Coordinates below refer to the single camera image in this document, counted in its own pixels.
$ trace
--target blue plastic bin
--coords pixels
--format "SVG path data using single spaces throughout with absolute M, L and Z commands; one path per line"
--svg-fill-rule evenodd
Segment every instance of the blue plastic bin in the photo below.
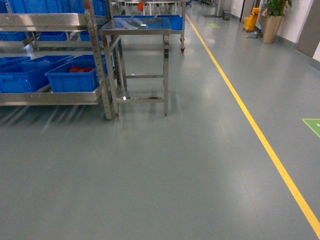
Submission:
M 81 68 L 92 67 L 90 72 L 70 72 L 72 66 Z M 93 60 L 78 60 L 59 66 L 45 75 L 55 93 L 92 92 L 99 85 L 96 64 Z
M 8 2 L 12 12 L 17 14 L 70 13 L 69 0 L 8 0 Z
M 43 31 L 40 33 L 41 41 L 67 41 L 67 34 L 64 31 Z
M 7 6 L 6 6 L 6 1 L 5 0 L 0 0 L 0 14 L 7 14 Z
M 60 65 L 62 65 L 74 57 L 74 55 L 47 55 L 26 61 L 25 63 L 41 63 L 47 65 L 60 63 Z
M 183 17 L 179 15 L 158 15 L 158 18 L 168 18 L 172 30 L 182 30 Z
M 73 55 L 43 56 L 0 69 L 0 93 L 33 93 L 49 84 L 46 72 L 65 64 Z
M 95 15 L 108 15 L 106 0 L 93 0 L 93 7 Z M 85 7 L 83 0 L 70 0 L 70 11 L 71 13 L 84 14 Z
M 23 31 L 0 31 L 0 40 L 19 42 L 26 39 Z
M 83 42 L 90 41 L 90 35 L 88 31 L 82 31 L 80 33 L 80 39 Z
M 70 63 L 79 63 L 80 61 L 95 61 L 95 56 L 93 54 L 88 54 L 88 55 L 81 55 L 81 56 L 77 56 L 75 58 L 72 58 L 71 60 L 69 60 Z M 104 72 L 107 74 L 108 73 L 108 69 L 107 69 L 107 64 L 106 64 L 106 57 L 105 55 L 102 55 L 102 60 L 103 60 L 103 68 L 104 68 Z
M 71 60 L 69 60 L 69 62 L 72 62 L 72 61 L 86 61 L 86 60 L 94 61 L 95 60 L 95 56 L 93 54 L 76 56 L 75 58 L 72 58 Z
M 0 69 L 4 69 L 28 60 L 30 60 L 29 56 L 0 57 Z

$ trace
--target shelf leg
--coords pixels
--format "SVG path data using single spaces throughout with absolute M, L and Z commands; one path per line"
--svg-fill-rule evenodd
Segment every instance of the shelf leg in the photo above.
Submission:
M 114 75 L 112 71 L 112 64 L 111 64 L 111 71 L 110 71 L 111 74 L 109 75 L 110 80 L 108 82 L 107 81 L 108 78 L 106 77 L 104 63 L 102 60 L 102 55 L 100 50 L 98 27 L 97 27 L 97 22 L 95 18 L 95 10 L 93 6 L 93 2 L 92 0 L 83 0 L 83 5 L 84 5 L 84 12 L 85 12 L 85 17 L 87 21 L 87 27 L 90 35 L 90 41 L 92 45 L 92 52 L 94 56 L 97 76 L 99 79 L 99 84 L 100 86 L 102 86 L 102 101 L 103 101 L 105 117 L 111 120 L 114 117 L 114 112 L 113 112 L 112 104 L 110 101 L 108 89 L 109 89 L 110 83 L 113 83 L 113 84 L 115 83 Z

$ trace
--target metal shelving rack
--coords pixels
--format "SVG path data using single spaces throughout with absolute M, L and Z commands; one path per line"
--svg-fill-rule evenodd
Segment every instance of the metal shelving rack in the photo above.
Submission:
M 114 117 L 114 107 L 109 92 L 110 82 L 106 76 L 98 28 L 108 20 L 105 16 L 96 16 L 93 1 L 83 0 L 84 14 L 78 13 L 1 13 L 0 31 L 21 32 L 81 32 L 89 31 L 90 43 L 99 79 L 99 86 L 93 92 L 62 92 L 51 91 L 50 85 L 33 93 L 0 93 L 0 106 L 35 106 L 35 105 L 96 105 L 103 101 L 107 119 Z
M 9 6 L 9 3 L 5 3 L 5 6 L 6 6 L 6 9 L 7 9 L 7 12 L 8 13 L 11 13 L 11 9 L 10 9 L 10 6 Z M 34 51 L 34 45 L 33 45 L 33 42 L 36 40 L 35 38 L 35 35 L 34 33 L 32 33 L 30 35 L 29 32 L 25 32 L 25 40 L 23 41 L 3 41 L 3 40 L 0 40 L 0 47 L 25 47 L 27 45 L 30 46 L 30 49 L 32 51 Z

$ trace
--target gray floor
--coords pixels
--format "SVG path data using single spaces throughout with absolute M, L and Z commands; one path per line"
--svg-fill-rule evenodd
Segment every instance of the gray floor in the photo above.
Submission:
M 319 217 L 320 139 L 302 118 L 320 117 L 320 72 L 210 11 L 187 13 Z M 160 72 L 161 41 L 124 37 L 127 71 Z M 188 22 L 185 54 L 179 36 L 170 43 L 166 118 L 148 103 L 121 105 L 112 121 L 101 104 L 0 107 L 0 239 L 317 239 Z

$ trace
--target metal table leg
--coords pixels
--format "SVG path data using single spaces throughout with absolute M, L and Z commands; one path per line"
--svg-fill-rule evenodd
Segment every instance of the metal table leg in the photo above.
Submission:
M 119 106 L 118 106 L 118 102 L 117 102 L 117 90 L 116 90 L 117 88 L 116 88 L 116 84 L 114 81 L 114 79 L 115 79 L 114 69 L 113 69 L 112 60 L 111 60 L 111 55 L 112 55 L 113 51 L 110 49 L 109 44 L 111 41 L 109 41 L 109 36 L 103 36 L 102 42 L 103 42 L 103 49 L 104 49 L 105 60 L 106 60 L 106 68 L 108 70 L 108 76 L 110 79 L 109 83 L 110 83 L 110 88 L 111 88 L 111 95 L 112 95 L 112 102 L 113 102 L 113 106 L 114 106 L 114 111 L 115 111 L 116 116 L 119 117 Z
M 163 36 L 163 102 L 164 116 L 168 114 L 168 91 L 169 91 L 169 36 Z
M 187 2 L 186 1 L 182 1 L 181 2 L 181 16 L 182 16 L 182 32 L 181 32 L 181 37 L 180 37 L 180 41 L 181 41 L 181 45 L 180 45 L 180 49 L 181 52 L 184 53 L 185 52 L 185 23 L 186 23 L 186 8 L 187 8 Z
M 115 46 L 116 52 L 117 52 L 117 59 L 118 59 L 118 66 L 121 71 L 121 79 L 123 81 L 124 90 L 128 90 L 127 85 L 127 77 L 126 77 L 126 67 L 125 67 L 125 59 L 124 59 L 124 53 L 122 51 L 122 43 L 121 39 L 119 40 L 118 44 Z

